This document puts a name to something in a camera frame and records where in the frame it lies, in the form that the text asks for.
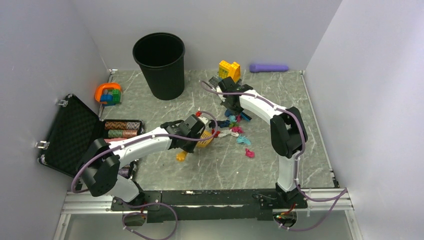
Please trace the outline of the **blue hand brush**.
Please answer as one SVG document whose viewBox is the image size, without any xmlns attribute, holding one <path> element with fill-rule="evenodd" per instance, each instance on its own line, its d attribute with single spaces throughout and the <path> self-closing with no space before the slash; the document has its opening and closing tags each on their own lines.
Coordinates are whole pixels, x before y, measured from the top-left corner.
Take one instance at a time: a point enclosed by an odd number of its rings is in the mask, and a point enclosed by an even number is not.
<svg viewBox="0 0 424 240">
<path fill-rule="evenodd" d="M 239 115 L 234 115 L 230 110 L 226 110 L 224 112 L 224 115 L 228 118 L 228 116 L 233 115 L 236 116 L 236 122 L 239 123 L 241 120 L 244 121 L 251 121 L 252 118 L 250 116 L 248 116 L 247 114 L 245 114 L 244 112 L 240 113 Z"/>
</svg>

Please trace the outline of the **yellow slotted scoop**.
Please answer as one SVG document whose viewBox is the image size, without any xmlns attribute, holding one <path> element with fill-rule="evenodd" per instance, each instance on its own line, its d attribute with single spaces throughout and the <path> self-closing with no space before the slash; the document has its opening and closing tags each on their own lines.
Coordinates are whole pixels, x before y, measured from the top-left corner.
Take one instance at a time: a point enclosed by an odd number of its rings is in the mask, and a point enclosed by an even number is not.
<svg viewBox="0 0 424 240">
<path fill-rule="evenodd" d="M 213 140 L 212 136 L 213 135 L 212 135 L 211 132 L 204 130 L 202 135 L 200 136 L 200 138 L 201 139 L 207 138 L 207 140 L 197 141 L 196 145 L 194 147 L 195 148 L 205 148 Z M 179 152 L 176 155 L 176 160 L 179 161 L 179 162 L 183 162 L 186 159 L 188 154 L 189 154 L 189 152 L 182 150 L 181 152 Z"/>
</svg>

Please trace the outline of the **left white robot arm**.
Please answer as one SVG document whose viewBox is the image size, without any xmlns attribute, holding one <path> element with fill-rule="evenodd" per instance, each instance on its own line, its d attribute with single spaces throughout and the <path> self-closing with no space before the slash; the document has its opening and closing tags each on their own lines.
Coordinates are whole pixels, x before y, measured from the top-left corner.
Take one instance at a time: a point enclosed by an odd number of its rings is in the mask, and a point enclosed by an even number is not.
<svg viewBox="0 0 424 240">
<path fill-rule="evenodd" d="M 207 118 L 192 114 L 185 120 L 165 122 L 147 133 L 125 140 L 94 140 L 77 166 L 72 191 L 77 193 L 76 183 L 82 180 L 93 197 L 112 195 L 129 209 L 139 209 L 144 203 L 144 191 L 136 181 L 119 175 L 119 170 L 156 152 L 181 149 L 193 153 L 198 142 L 210 139 L 202 137 L 208 122 Z"/>
</svg>

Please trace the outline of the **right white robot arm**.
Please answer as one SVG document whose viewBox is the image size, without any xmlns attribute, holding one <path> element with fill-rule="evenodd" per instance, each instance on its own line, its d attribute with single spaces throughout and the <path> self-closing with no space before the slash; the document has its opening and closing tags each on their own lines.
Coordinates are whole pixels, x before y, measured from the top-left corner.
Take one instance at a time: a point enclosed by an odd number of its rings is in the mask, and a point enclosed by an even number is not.
<svg viewBox="0 0 424 240">
<path fill-rule="evenodd" d="M 271 146 L 279 160 L 275 199 L 280 207 L 288 208 L 295 202 L 294 193 L 299 189 L 299 160 L 308 140 L 299 109 L 280 106 L 248 84 L 235 83 L 231 77 L 219 81 L 216 91 L 221 105 L 232 114 L 247 110 L 269 124 Z"/>
</svg>

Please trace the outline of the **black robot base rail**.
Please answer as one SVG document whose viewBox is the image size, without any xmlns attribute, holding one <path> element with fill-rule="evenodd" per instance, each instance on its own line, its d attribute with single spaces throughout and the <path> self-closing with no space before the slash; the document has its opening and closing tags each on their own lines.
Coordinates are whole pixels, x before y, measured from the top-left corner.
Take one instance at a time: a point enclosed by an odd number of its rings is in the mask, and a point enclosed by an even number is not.
<svg viewBox="0 0 424 240">
<path fill-rule="evenodd" d="M 306 198 L 293 190 L 283 193 L 274 188 L 226 190 L 144 191 L 127 205 L 112 199 L 113 212 L 147 212 L 148 223 L 165 221 L 257 219 L 271 221 L 287 210 L 304 210 Z"/>
</svg>

